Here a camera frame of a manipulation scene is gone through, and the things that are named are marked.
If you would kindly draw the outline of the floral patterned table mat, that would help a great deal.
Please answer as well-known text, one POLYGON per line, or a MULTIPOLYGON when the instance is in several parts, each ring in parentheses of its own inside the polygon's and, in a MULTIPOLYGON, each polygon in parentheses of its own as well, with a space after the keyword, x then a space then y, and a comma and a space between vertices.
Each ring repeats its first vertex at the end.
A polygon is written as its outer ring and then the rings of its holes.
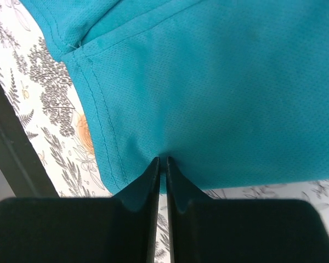
MULTIPOLYGON (((0 85, 60 197, 113 194, 101 180, 66 65, 53 59, 23 1, 0 1, 0 85)), ((302 199, 322 215, 329 234, 329 179, 204 191, 215 199, 302 199)))

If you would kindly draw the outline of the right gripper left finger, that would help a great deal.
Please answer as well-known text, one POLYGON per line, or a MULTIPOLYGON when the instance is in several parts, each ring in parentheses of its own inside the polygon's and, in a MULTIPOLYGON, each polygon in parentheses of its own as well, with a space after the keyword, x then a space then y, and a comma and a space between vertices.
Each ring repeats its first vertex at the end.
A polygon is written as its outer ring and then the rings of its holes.
POLYGON ((0 262, 153 262, 160 159, 110 198, 0 201, 0 262))

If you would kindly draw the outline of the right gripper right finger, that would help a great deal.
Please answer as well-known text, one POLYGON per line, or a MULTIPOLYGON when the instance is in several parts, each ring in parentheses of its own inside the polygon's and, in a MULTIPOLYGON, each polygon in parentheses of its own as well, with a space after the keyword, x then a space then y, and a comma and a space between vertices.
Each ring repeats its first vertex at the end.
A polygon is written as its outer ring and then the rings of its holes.
POLYGON ((167 159, 172 262, 329 262, 319 213, 300 199, 214 199, 167 159))

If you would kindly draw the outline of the teal t shirt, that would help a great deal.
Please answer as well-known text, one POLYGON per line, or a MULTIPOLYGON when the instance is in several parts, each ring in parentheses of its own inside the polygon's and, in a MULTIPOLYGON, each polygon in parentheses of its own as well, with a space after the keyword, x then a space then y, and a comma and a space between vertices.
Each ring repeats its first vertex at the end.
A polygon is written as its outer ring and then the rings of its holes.
POLYGON ((329 179, 329 1, 23 1, 118 193, 155 157, 203 190, 329 179))

